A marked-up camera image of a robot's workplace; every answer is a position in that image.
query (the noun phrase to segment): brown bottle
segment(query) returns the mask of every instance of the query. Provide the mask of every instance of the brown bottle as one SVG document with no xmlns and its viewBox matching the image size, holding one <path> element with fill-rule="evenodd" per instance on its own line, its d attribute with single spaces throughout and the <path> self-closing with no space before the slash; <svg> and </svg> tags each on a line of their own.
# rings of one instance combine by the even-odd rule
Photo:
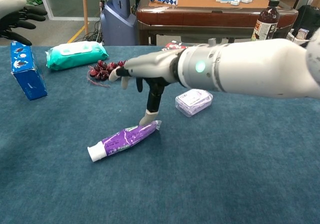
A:
<svg viewBox="0 0 320 224">
<path fill-rule="evenodd" d="M 268 7 L 261 11 L 251 41 L 272 39 L 280 17 L 277 10 L 279 3 L 279 0 L 270 0 Z"/>
</svg>

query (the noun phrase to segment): robot finger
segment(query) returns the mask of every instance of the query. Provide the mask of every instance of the robot finger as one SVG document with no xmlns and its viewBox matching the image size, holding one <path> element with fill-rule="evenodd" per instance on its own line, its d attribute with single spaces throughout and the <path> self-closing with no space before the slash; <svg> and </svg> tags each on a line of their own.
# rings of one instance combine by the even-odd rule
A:
<svg viewBox="0 0 320 224">
<path fill-rule="evenodd" d="M 158 112 L 151 113 L 148 110 L 145 111 L 145 115 L 141 118 L 139 125 L 147 125 L 154 121 L 158 115 Z"/>
<path fill-rule="evenodd" d="M 36 26 L 33 23 L 24 21 L 24 20 L 19 20 L 16 24 L 10 25 L 10 28 L 26 28 L 26 29 L 35 29 Z"/>
<path fill-rule="evenodd" d="M 18 41 L 18 42 L 20 42 L 20 43 L 22 43 L 22 44 L 24 44 L 26 46 L 31 46 L 32 45 L 32 43 L 28 39 L 26 39 L 25 37 L 21 36 L 18 33 L 9 31 L 9 30 L 0 31 L 0 37 L 6 38 L 6 39 L 9 39 L 9 40 Z"/>
<path fill-rule="evenodd" d="M 36 14 L 36 15 L 40 15 L 40 16 L 45 16 L 47 15 L 47 11 L 43 8 L 36 8 L 36 7 L 33 7 L 33 6 L 26 6 L 25 7 L 25 10 L 27 13 L 33 13 L 33 14 Z"/>
<path fill-rule="evenodd" d="M 146 78 L 145 81 L 149 85 L 149 95 L 146 108 L 150 113 L 156 113 L 159 110 L 161 96 L 165 90 L 165 86 L 158 83 L 156 79 Z"/>
<path fill-rule="evenodd" d="M 142 78 L 136 78 L 135 79 L 135 82 L 136 82 L 136 88 L 138 89 L 138 92 L 141 93 L 142 90 L 143 90 L 143 79 Z"/>
<path fill-rule="evenodd" d="M 45 21 L 46 18 L 44 16 L 37 15 L 37 14 L 34 14 L 34 13 L 26 13 L 20 19 L 22 19 L 22 20 L 31 19 L 31 20 L 42 22 L 42 21 Z"/>
<path fill-rule="evenodd" d="M 128 84 L 129 84 L 129 80 L 130 79 L 131 79 L 131 77 L 122 77 L 121 78 L 121 87 L 122 87 L 122 89 L 127 89 L 128 88 Z"/>
<path fill-rule="evenodd" d="M 124 67 L 117 67 L 114 70 L 112 70 L 109 81 L 114 82 L 120 77 L 130 77 L 129 71 L 126 70 Z"/>
</svg>

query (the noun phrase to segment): blue box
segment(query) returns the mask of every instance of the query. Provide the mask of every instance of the blue box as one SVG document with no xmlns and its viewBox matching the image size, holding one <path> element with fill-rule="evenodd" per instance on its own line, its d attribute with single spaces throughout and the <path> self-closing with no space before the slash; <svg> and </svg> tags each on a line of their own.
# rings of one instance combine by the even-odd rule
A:
<svg viewBox="0 0 320 224">
<path fill-rule="evenodd" d="M 46 85 L 38 61 L 30 46 L 17 41 L 11 42 L 11 74 L 29 100 L 47 95 Z"/>
</svg>

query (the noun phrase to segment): purple toothpaste tube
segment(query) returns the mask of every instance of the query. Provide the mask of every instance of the purple toothpaste tube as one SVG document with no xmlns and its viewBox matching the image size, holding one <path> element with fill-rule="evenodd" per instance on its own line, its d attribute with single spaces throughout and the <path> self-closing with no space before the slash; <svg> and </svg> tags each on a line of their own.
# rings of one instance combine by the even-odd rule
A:
<svg viewBox="0 0 320 224">
<path fill-rule="evenodd" d="M 126 128 L 107 137 L 96 145 L 88 147 L 93 162 L 130 148 L 145 139 L 155 130 L 159 130 L 161 121 L 156 120 L 144 126 Z"/>
</svg>

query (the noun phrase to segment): clear plastic container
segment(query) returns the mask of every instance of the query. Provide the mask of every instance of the clear plastic container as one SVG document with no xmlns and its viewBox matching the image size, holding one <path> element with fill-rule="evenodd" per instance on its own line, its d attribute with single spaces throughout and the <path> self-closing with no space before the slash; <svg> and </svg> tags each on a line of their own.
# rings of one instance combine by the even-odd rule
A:
<svg viewBox="0 0 320 224">
<path fill-rule="evenodd" d="M 175 98 L 175 107 L 187 117 L 192 117 L 209 107 L 213 98 L 213 95 L 205 90 L 191 89 Z"/>
</svg>

